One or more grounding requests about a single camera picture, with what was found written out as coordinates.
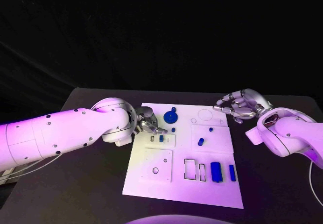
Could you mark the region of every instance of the robotic hand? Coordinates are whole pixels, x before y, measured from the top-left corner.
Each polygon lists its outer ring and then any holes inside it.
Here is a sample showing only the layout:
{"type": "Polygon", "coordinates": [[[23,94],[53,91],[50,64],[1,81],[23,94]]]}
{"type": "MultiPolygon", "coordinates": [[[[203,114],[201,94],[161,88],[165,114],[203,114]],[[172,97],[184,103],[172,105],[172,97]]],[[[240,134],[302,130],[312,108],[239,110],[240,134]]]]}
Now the robotic hand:
{"type": "Polygon", "coordinates": [[[242,119],[258,118],[256,127],[246,131],[253,145],[265,143],[279,157],[302,154],[323,169],[323,124],[304,113],[288,108],[273,108],[262,95],[250,89],[227,94],[216,102],[213,110],[242,119]],[[219,106],[232,100],[232,108],[219,106]]]}
{"type": "Polygon", "coordinates": [[[149,107],[136,109],[119,98],[0,125],[0,171],[89,146],[102,136],[116,146],[131,143],[131,133],[165,134],[149,107]]]}

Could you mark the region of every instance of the blue disc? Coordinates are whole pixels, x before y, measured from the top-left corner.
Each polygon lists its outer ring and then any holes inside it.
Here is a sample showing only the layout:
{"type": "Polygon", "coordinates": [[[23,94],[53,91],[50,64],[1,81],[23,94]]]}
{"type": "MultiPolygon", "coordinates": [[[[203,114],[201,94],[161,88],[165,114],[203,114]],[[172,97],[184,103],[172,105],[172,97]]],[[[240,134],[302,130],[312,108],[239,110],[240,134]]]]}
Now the blue disc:
{"type": "Polygon", "coordinates": [[[162,116],[164,122],[167,124],[172,124],[177,121],[177,118],[178,118],[177,113],[172,110],[167,111],[162,116]]]}

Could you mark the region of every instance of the blue object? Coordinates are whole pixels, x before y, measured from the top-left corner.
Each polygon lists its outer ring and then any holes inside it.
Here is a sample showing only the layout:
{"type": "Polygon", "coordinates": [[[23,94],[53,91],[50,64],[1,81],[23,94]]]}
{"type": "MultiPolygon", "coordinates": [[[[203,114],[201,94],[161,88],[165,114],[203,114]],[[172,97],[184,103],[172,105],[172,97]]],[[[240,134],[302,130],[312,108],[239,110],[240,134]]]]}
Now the blue object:
{"type": "Polygon", "coordinates": [[[203,139],[198,140],[197,145],[201,146],[203,144],[203,139]]]}
{"type": "Polygon", "coordinates": [[[220,183],[221,179],[221,171],[220,171],[220,163],[211,162],[210,163],[210,173],[211,173],[211,181],[220,183]]]}
{"type": "Polygon", "coordinates": [[[175,113],[175,108],[171,108],[171,111],[167,111],[162,120],[167,124],[172,124],[178,119],[177,113],[175,113]]]}
{"type": "Polygon", "coordinates": [[[229,165],[229,169],[230,169],[230,181],[236,181],[234,180],[233,165],[229,165]]]}

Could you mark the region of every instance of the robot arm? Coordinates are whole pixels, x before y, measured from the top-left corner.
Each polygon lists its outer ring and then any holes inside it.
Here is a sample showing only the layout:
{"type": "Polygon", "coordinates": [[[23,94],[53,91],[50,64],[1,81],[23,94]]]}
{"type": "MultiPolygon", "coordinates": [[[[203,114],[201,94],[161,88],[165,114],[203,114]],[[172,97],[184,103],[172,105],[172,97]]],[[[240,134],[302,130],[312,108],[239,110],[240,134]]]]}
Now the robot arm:
{"type": "Polygon", "coordinates": [[[272,104],[250,89],[230,93],[216,104],[213,110],[230,114],[239,124],[242,119],[259,118],[256,127],[245,133],[252,144],[263,142],[279,157],[302,154],[323,169],[323,124],[296,110],[273,109],[272,104]],[[230,99],[232,108],[219,106],[230,99]]]}
{"type": "Polygon", "coordinates": [[[131,143],[131,133],[167,133],[148,109],[138,108],[136,113],[123,100],[106,98],[90,110],[79,108],[1,125],[0,171],[89,146],[100,136],[122,146],[131,143]]]}

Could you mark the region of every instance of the white board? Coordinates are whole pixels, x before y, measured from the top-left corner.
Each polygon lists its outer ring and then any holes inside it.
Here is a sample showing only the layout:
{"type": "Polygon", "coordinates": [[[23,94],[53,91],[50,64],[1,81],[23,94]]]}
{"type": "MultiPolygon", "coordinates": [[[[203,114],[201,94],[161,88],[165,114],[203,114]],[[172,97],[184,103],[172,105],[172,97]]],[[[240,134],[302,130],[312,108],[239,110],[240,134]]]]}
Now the white board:
{"type": "Polygon", "coordinates": [[[168,130],[168,134],[172,136],[168,136],[168,143],[159,144],[155,142],[155,144],[151,144],[151,134],[139,133],[135,135],[122,194],[242,209],[237,175],[236,181],[232,182],[229,173],[229,165],[234,166],[234,162],[226,115],[213,111],[210,106],[147,103],[141,105],[151,107],[158,126],[168,130]],[[174,124],[167,124],[162,115],[171,110],[171,107],[175,107],[178,120],[174,124]],[[206,139],[204,150],[201,150],[203,146],[197,146],[196,141],[201,136],[206,139]],[[155,159],[157,161],[151,165],[144,163],[147,149],[161,150],[155,153],[159,154],[157,156],[159,159],[155,159]],[[161,158],[165,156],[164,151],[171,151],[171,164],[167,164],[171,170],[170,180],[167,180],[167,176],[162,176],[164,173],[157,176],[151,171],[154,164],[161,162],[161,158]],[[194,160],[196,180],[184,179],[184,159],[194,160]],[[220,183],[211,182],[211,162],[219,162],[221,166],[223,181],[220,183]],[[141,177],[142,170],[147,171],[149,177],[141,177]],[[200,181],[200,173],[204,175],[206,181],[200,181]]]}

